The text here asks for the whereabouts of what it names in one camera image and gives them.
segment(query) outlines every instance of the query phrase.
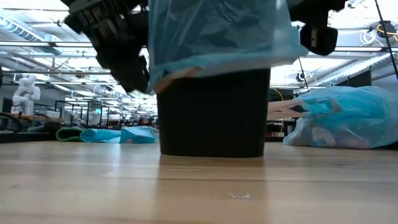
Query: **trash bag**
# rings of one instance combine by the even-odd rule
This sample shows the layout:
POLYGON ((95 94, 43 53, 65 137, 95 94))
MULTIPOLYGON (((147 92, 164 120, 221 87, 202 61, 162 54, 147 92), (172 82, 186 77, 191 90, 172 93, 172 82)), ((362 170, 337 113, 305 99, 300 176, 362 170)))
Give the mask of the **trash bag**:
POLYGON ((149 0, 149 7, 149 87, 157 93, 175 72, 207 77, 270 68, 308 53, 286 0, 149 0), (185 71, 192 67, 198 69, 185 71))
POLYGON ((333 86, 297 99, 308 112, 284 144, 369 149, 398 140, 398 97, 382 88, 333 86))

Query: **trash bin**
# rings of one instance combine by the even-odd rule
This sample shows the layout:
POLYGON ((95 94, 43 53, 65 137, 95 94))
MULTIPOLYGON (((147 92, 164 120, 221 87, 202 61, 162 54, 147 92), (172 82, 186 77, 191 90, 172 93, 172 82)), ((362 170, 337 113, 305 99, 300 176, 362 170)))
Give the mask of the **trash bin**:
POLYGON ((161 153, 263 156, 270 76, 262 69, 175 80, 157 95, 161 153))

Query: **white robot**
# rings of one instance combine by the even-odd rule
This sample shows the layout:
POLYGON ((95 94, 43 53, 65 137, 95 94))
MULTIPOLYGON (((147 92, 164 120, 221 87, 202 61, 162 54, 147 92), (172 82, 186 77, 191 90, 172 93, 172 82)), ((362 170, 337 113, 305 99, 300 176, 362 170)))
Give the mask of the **white robot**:
POLYGON ((35 86, 36 76, 28 75, 27 77, 20 78, 18 80, 18 89, 15 91, 12 97, 12 108, 11 113, 18 114, 22 111, 21 104, 24 104, 24 115, 33 114, 33 101, 40 99, 40 88, 35 86))

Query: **workbench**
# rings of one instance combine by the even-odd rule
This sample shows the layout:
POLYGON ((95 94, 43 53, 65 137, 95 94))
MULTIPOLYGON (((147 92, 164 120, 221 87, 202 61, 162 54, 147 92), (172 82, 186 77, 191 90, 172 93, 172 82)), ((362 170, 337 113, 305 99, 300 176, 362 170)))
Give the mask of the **workbench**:
POLYGON ((222 159, 163 156, 158 144, 2 144, 0 223, 398 220, 397 151, 265 148, 222 159))

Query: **ceiling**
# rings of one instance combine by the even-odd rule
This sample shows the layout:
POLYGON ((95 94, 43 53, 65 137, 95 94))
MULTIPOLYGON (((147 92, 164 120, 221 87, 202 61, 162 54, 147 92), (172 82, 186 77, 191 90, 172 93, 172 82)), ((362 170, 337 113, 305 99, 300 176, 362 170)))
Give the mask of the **ceiling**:
MULTIPOLYGON (((369 29, 376 25, 379 21, 379 16, 375 7, 374 0, 350 0, 348 1, 353 4, 352 8, 346 7, 341 12, 330 12, 329 23, 330 26, 339 29, 338 46, 380 46, 386 44, 386 41, 380 38, 372 39, 370 34, 366 36, 368 41, 364 44, 363 37, 364 30, 369 29)), ((40 0, 40 1, 29 1, 29 0, 18 0, 8 1, 0 0, 1 6, 4 9, 1 11, 11 17, 14 21, 23 24, 32 32, 36 32, 40 35, 54 35, 65 42, 88 42, 88 39, 84 35, 78 35, 74 33, 68 26, 62 23, 63 19, 68 15, 68 8, 59 0, 40 0)), ((396 26, 398 25, 398 1, 392 0, 379 0, 382 14, 385 20, 390 20, 396 26)), ((0 29, 0 39, 2 40, 23 40, 15 34, 12 34, 6 30, 0 29)), ((391 44, 396 45, 394 38, 391 39, 391 44)), ((28 48, 13 48, 21 54, 37 54, 32 49, 28 48)), ((64 48, 64 55, 81 54, 84 51, 85 55, 96 55, 96 52, 92 48, 64 48)), ((146 50, 143 50, 143 55, 149 59, 146 50)), ((329 57, 317 57, 316 55, 309 55, 301 59, 303 70, 307 75, 309 84, 316 85, 316 80, 322 79, 324 76, 329 75, 333 71, 344 67, 350 63, 357 61, 358 59, 366 60, 377 55, 369 53, 333 53, 329 57)), ((32 68, 37 68, 37 65, 28 63, 21 58, 10 57, 7 53, 0 51, 0 59, 3 57, 12 58, 17 62, 23 63, 32 68)), ((38 58, 34 57, 37 62, 52 66, 52 58, 38 58)), ((61 71, 83 71, 83 72, 108 72, 100 67, 95 58, 56 58, 55 64, 61 71)), ((301 73, 300 62, 296 61, 292 65, 284 65, 280 67, 272 68, 271 85, 296 85, 302 86, 302 82, 296 80, 298 73, 301 73)), ((51 80, 63 80, 73 82, 115 82, 110 75, 87 75, 83 79, 78 78, 74 75, 62 75, 60 76, 49 76, 51 80)), ((120 86, 113 86, 113 90, 107 90, 103 86, 71 86, 63 85, 64 87, 76 91, 88 91, 99 96, 112 96, 116 98, 130 99, 131 96, 127 95, 120 86)), ((129 110, 137 110, 140 106, 140 110, 145 108, 148 112, 156 111, 156 100, 155 96, 147 96, 143 94, 133 93, 133 101, 115 100, 120 105, 130 105, 129 110)))

